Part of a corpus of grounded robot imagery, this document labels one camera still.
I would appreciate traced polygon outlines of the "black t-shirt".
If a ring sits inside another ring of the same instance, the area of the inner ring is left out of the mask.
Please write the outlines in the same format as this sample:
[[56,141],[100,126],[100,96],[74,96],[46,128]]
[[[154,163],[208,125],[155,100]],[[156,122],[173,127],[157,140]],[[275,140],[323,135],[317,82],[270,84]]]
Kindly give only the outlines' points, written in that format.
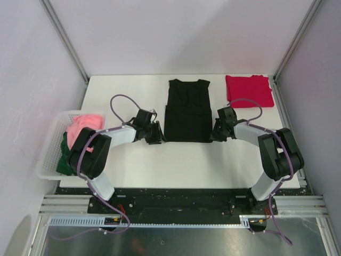
[[210,81],[169,81],[164,136],[167,142],[211,143]]

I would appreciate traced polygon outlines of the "red t-shirt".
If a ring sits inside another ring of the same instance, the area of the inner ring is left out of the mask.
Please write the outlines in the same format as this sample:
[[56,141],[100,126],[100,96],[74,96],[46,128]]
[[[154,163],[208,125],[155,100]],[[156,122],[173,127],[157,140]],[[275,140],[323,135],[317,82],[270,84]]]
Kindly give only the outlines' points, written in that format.
[[250,77],[225,76],[227,100],[232,102],[233,108],[252,108],[256,105],[249,101],[236,101],[237,99],[249,99],[257,102],[262,108],[274,107],[272,89],[269,78],[263,75]]

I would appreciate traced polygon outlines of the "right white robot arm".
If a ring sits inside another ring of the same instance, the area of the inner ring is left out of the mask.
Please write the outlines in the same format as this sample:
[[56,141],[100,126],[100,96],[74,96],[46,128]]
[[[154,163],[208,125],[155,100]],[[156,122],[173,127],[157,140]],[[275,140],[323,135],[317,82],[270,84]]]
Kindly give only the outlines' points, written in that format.
[[288,128],[272,130],[238,119],[228,106],[217,111],[218,118],[210,139],[226,142],[228,138],[246,141],[259,148],[263,174],[250,188],[246,209],[258,214],[265,208],[264,200],[273,196],[285,181],[304,167],[304,159],[293,133]]

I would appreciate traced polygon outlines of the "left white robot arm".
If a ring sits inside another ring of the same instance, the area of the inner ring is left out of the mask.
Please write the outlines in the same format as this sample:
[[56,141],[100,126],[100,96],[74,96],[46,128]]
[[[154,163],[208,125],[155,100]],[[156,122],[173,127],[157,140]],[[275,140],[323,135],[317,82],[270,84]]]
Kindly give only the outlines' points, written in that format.
[[127,143],[145,140],[149,145],[165,141],[155,110],[140,109],[137,116],[119,127],[94,130],[85,127],[81,130],[70,150],[68,165],[83,179],[93,194],[100,198],[99,207],[106,213],[117,209],[118,201],[113,197],[115,189],[104,168],[109,150]]

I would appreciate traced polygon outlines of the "pink t-shirt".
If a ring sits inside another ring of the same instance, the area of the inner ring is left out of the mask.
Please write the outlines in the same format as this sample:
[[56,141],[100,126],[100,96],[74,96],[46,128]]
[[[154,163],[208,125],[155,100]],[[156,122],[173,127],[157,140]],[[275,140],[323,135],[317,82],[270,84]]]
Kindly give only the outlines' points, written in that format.
[[98,114],[80,115],[73,118],[73,123],[67,127],[67,145],[71,150],[83,128],[103,130],[105,117]]

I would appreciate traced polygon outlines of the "green t-shirt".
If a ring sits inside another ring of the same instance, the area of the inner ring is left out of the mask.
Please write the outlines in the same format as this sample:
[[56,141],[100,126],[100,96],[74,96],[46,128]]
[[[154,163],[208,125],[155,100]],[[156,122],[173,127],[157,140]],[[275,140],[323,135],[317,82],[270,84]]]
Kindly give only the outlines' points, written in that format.
[[74,176],[76,173],[72,169],[72,167],[70,167],[68,164],[68,157],[70,155],[70,149],[67,144],[67,132],[63,134],[63,138],[60,143],[60,152],[61,152],[61,157],[58,161],[58,165],[56,168],[57,173],[63,174],[66,176]]

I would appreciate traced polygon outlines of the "white plastic basket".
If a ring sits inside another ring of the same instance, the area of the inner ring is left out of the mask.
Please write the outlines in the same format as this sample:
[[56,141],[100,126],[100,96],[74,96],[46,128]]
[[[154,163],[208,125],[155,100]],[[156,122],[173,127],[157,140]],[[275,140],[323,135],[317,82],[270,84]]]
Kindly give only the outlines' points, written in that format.
[[35,169],[39,178],[56,181],[73,181],[77,179],[76,175],[68,176],[57,172],[58,162],[62,156],[60,146],[63,141],[63,134],[67,127],[74,122],[74,117],[88,114],[101,115],[105,119],[105,113],[102,111],[69,110],[62,111],[55,116],[36,163]]

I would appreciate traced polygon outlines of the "right aluminium frame post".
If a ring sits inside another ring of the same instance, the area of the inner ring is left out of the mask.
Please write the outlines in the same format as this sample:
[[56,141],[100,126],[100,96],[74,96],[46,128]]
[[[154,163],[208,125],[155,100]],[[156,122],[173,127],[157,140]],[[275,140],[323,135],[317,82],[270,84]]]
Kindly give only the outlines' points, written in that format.
[[305,14],[301,24],[299,25],[293,39],[291,40],[289,47],[287,48],[280,64],[278,65],[277,69],[273,74],[274,81],[277,81],[284,69],[286,68],[287,64],[289,63],[290,59],[292,58],[295,51],[298,49],[299,44],[303,40],[305,34],[307,33],[309,27],[313,23],[315,17],[319,13],[320,9],[322,8],[325,1],[323,0],[313,0],[310,7],[308,8],[307,13]]

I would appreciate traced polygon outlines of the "aluminium frame post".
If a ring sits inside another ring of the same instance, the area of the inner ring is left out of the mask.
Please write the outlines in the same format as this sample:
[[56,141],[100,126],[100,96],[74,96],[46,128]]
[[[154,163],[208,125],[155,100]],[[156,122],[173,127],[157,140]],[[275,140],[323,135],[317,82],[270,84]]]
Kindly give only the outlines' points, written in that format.
[[293,39],[291,40],[289,47],[287,48],[280,64],[278,65],[277,69],[273,74],[274,81],[277,81],[284,69],[286,68],[287,64],[289,63],[290,59],[292,58],[295,51],[298,49],[299,44],[303,40],[305,34],[307,33],[309,27],[313,23],[315,17],[319,13],[320,9],[322,8],[325,1],[323,0],[313,0],[310,7],[308,8],[307,13],[305,14],[301,24],[299,25]]
[[89,83],[89,76],[83,66],[83,64],[80,61],[80,58],[78,57],[76,50],[74,49],[71,40],[69,39],[69,36],[67,35],[67,32],[60,21],[51,1],[48,0],[40,0],[39,1],[49,18],[53,28],[55,29],[61,43],[63,44],[64,48],[66,49],[66,52],[68,53],[69,57],[71,58],[73,64],[75,65],[77,71],[79,72],[82,80],[85,84]]

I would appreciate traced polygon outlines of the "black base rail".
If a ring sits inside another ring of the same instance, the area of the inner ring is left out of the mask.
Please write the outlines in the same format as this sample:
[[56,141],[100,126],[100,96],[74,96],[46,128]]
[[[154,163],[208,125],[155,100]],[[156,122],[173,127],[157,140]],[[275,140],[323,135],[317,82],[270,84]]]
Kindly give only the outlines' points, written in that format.
[[237,224],[241,215],[266,219],[278,214],[274,198],[255,201],[250,189],[117,188],[106,204],[88,188],[57,188],[58,195],[89,195],[90,214],[124,213],[123,221],[142,225]]

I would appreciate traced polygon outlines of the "left aluminium frame post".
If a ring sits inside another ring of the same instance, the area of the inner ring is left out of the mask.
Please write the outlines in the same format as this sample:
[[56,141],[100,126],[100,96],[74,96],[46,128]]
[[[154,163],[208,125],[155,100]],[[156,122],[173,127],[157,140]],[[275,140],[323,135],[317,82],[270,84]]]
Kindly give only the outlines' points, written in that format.
[[66,49],[66,52],[68,53],[69,57],[71,58],[73,64],[75,65],[77,71],[79,72],[82,80],[85,84],[89,83],[89,76],[83,66],[83,64],[80,61],[80,58],[78,57],[76,50],[74,49],[71,40],[69,39],[69,36],[67,35],[67,32],[60,21],[51,1],[48,0],[40,0],[39,1],[49,18],[53,28],[55,29],[61,43],[63,44],[64,48]]

